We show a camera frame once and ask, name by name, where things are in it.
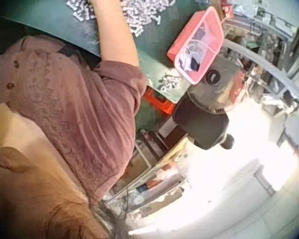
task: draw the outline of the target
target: workbench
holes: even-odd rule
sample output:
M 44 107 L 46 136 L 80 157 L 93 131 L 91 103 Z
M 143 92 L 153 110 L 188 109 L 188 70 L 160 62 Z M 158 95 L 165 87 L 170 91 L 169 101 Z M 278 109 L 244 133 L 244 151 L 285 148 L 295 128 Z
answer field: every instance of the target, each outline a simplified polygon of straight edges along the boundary
M 66 0 L 5 0 L 4 6 L 0 9 L 0 17 L 36 28 L 100 56 L 96 21 L 79 22 L 72 16 Z M 192 15 L 206 8 L 194 0 L 177 0 L 174 6 L 161 13 L 160 25 L 152 22 L 144 26 L 144 33 L 135 38 L 140 66 L 150 87 L 157 90 L 158 81 L 167 74 L 182 77 L 166 53 Z M 160 93 L 177 103 L 189 86 L 182 77 L 175 89 Z

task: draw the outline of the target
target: small white parts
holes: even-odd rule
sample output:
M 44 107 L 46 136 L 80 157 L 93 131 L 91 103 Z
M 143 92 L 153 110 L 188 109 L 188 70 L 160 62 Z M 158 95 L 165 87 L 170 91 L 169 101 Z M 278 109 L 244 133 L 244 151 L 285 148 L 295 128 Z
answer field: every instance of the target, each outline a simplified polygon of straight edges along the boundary
M 79 21 L 95 19 L 93 6 L 89 0 L 68 0 L 66 3 L 74 12 L 73 16 Z
M 77 12 L 74 12 L 73 16 L 75 16 L 79 21 L 84 21 L 84 18 L 82 17 L 82 15 L 79 15 Z
M 120 0 L 124 17 L 129 24 L 131 33 L 139 37 L 144 32 L 144 25 L 161 23 L 161 12 L 173 6 L 176 0 Z M 93 5 L 90 0 L 68 0 L 66 3 L 79 21 L 95 19 Z

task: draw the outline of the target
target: shelf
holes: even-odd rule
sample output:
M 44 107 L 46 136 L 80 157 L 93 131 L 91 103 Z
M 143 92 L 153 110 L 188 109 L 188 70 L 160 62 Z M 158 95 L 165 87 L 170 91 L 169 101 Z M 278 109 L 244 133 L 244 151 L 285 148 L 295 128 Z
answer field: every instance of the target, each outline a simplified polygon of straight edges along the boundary
M 178 183 L 175 183 L 174 185 L 172 185 L 171 187 L 169 187 L 168 189 L 166 189 L 162 193 L 159 193 L 159 194 L 155 195 L 155 197 L 153 197 L 153 198 L 151 198 L 151 199 L 149 199 L 149 200 L 147 200 L 147 201 L 145 201 L 145 202 L 143 202 L 143 203 L 141 203 L 139 205 L 135 205 L 134 207 L 131 207 L 130 210 L 129 210 L 129 212 L 134 212 L 134 211 L 136 211 L 138 209 L 141 209 L 143 207 L 148 206 L 149 204 L 155 202 L 155 200 L 157 200 L 161 196 L 166 195 L 168 193 L 171 193 L 176 188 L 181 187 L 183 184 L 187 183 L 187 180 L 188 180 L 188 178 L 184 178 L 182 181 L 180 181 Z

